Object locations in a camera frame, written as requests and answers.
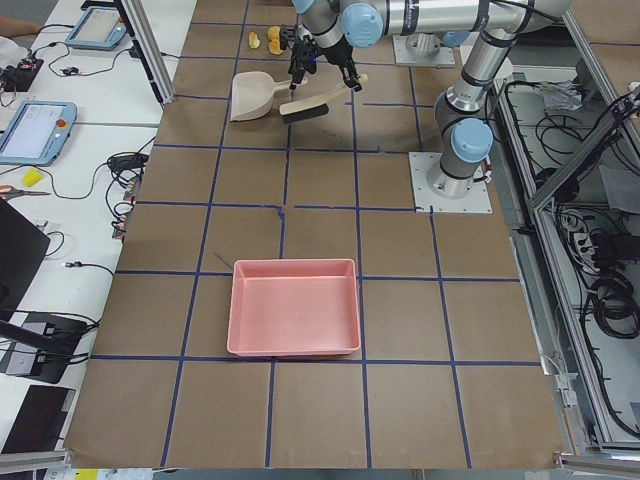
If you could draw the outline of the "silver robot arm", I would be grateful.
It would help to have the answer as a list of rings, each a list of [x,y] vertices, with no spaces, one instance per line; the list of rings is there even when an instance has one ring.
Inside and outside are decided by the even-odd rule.
[[[291,50],[291,90],[317,71],[317,59],[323,57],[338,67],[344,84],[358,92],[362,84],[353,59],[355,48],[371,47],[384,36],[417,35],[433,35],[453,48],[470,31],[452,24],[452,1],[295,1],[293,5],[301,24],[283,26],[279,34],[281,47]]]
[[[561,17],[567,1],[297,1],[304,27],[344,82],[361,88],[352,59],[356,48],[383,36],[475,32],[460,80],[436,100],[434,112],[444,151],[427,175],[430,189],[447,199],[464,197],[494,139],[479,119],[486,92],[517,37]]]

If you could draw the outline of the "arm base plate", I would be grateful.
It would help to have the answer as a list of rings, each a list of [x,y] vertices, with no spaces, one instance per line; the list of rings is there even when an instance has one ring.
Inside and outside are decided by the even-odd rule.
[[[399,66],[453,68],[456,64],[453,49],[443,44],[443,34],[394,35],[392,39]]]
[[[478,165],[468,179],[448,177],[441,169],[439,152],[408,154],[414,204],[425,213],[491,214],[485,172]]]

